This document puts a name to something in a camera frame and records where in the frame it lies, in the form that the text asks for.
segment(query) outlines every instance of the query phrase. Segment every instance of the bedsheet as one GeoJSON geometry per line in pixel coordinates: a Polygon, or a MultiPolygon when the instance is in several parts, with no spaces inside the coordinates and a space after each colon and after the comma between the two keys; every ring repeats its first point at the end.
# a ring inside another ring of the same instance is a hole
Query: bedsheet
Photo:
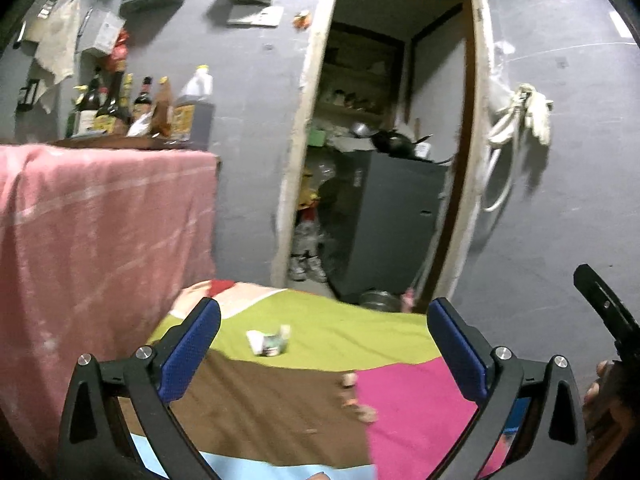
{"type": "Polygon", "coordinates": [[[0,409],[41,468],[78,356],[129,355],[213,274],[211,153],[0,147],[0,409]]]}
{"type": "MultiPolygon", "coordinates": [[[[418,314],[391,314],[294,290],[199,283],[178,298],[156,340],[206,295],[220,304],[220,332],[172,411],[223,480],[424,480],[476,410],[462,397],[418,314]],[[247,330],[291,326],[289,347],[255,356],[247,330]],[[356,370],[358,402],[343,406],[342,376],[356,370]]],[[[164,474],[128,400],[123,410],[145,465],[164,474]]],[[[498,469],[498,444],[484,474],[498,469]]]]}

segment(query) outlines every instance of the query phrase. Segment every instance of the magenta fabric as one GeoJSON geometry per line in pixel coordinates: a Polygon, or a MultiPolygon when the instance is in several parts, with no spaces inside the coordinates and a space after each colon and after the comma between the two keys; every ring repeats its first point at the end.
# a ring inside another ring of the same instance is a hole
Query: magenta fabric
{"type": "Polygon", "coordinates": [[[78,356],[130,355],[214,274],[218,158],[0,147],[0,409],[50,470],[78,356]]]}
{"type": "MultiPolygon", "coordinates": [[[[425,480],[476,410],[442,357],[358,372],[358,400],[378,410],[378,420],[367,427],[378,480],[425,480]]],[[[500,442],[482,475],[499,469],[505,455],[500,442]]]]}

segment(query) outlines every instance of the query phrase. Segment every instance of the shoe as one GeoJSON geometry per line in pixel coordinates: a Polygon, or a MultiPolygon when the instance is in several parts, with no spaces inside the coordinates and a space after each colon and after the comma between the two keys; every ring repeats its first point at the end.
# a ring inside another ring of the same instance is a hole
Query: shoe
{"type": "Polygon", "coordinates": [[[306,276],[315,282],[325,283],[326,282],[326,274],[322,269],[322,262],[320,258],[317,256],[310,256],[305,261],[306,266],[306,276]]]}
{"type": "Polygon", "coordinates": [[[292,256],[289,259],[289,279],[294,282],[304,282],[306,280],[305,267],[302,265],[304,256],[292,256]]]}

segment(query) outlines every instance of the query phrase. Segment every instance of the green fabric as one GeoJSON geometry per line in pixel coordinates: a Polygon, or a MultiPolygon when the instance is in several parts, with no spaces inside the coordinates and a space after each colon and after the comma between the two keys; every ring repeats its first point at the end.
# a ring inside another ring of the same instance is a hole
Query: green fabric
{"type": "MultiPolygon", "coordinates": [[[[179,323],[167,316],[150,339],[160,339],[179,323]]],[[[376,312],[295,290],[273,294],[223,319],[211,347],[239,361],[328,372],[420,364],[440,355],[421,314],[376,312]],[[287,351],[276,357],[254,356],[247,330],[275,333],[281,324],[291,326],[287,351]]]]}

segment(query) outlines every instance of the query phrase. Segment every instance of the white door frame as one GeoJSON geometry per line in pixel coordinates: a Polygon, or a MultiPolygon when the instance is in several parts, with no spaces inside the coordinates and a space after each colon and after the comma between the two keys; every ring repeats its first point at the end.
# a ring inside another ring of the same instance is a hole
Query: white door frame
{"type": "MultiPolygon", "coordinates": [[[[295,224],[300,179],[306,154],[306,125],[310,121],[322,69],[324,48],[331,26],[335,0],[319,0],[310,28],[309,46],[300,76],[300,104],[294,117],[290,136],[289,158],[280,187],[280,202],[276,219],[277,250],[271,263],[271,285],[286,286],[287,265],[295,224]]],[[[434,297],[453,294],[462,272],[479,211],[482,170],[485,167],[486,133],[488,131],[487,85],[492,60],[489,45],[493,44],[487,0],[471,0],[476,44],[476,80],[472,120],[472,139],[468,153],[465,181],[446,258],[440,272],[434,297]]],[[[434,240],[440,232],[434,233],[434,240]]]]}

